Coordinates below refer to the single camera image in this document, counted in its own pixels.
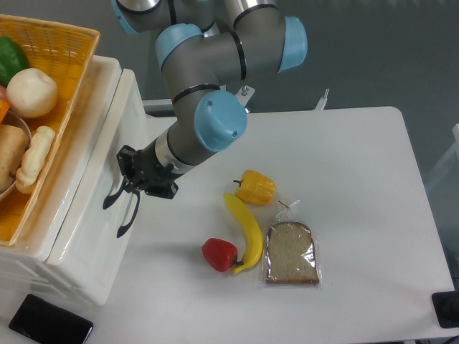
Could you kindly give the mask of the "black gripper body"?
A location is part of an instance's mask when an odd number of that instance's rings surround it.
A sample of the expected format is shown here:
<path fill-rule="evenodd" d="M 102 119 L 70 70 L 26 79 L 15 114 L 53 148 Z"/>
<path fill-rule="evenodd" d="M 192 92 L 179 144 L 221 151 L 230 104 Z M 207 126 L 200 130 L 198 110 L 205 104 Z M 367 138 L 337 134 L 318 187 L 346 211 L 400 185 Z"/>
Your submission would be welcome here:
<path fill-rule="evenodd" d="M 148 196 L 172 199 L 179 189 L 175 183 L 179 175 L 173 172 L 172 163 L 164 166 L 159 161 L 155 148 L 156 140 L 134 154 L 134 186 Z"/>

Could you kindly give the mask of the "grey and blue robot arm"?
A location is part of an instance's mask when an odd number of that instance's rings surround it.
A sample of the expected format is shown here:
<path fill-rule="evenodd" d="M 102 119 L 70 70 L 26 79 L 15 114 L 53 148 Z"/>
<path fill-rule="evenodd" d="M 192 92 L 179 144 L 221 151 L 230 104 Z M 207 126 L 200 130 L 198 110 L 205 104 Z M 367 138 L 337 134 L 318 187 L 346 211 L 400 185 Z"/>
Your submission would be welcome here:
<path fill-rule="evenodd" d="M 114 1 L 129 33 L 159 30 L 155 51 L 175 123 L 145 148 L 117 154 L 120 192 L 172 199 L 176 180 L 227 149 L 245 131 L 247 112 L 231 82 L 301 65 L 308 51 L 303 23 L 274 1 L 226 1 L 219 24 L 215 1 Z"/>

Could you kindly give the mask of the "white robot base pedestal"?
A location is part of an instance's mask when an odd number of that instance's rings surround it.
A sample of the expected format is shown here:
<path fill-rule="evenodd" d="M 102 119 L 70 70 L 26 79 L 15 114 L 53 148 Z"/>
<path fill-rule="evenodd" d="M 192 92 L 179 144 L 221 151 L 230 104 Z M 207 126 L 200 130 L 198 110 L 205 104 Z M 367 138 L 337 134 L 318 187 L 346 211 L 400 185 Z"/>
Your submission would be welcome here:
<path fill-rule="evenodd" d="M 254 94 L 255 89 L 248 85 L 243 85 L 235 94 L 237 100 L 245 107 L 247 113 L 250 113 L 249 101 Z M 143 109 L 147 115 L 155 118 L 170 118 L 175 116 L 170 99 L 144 100 Z"/>

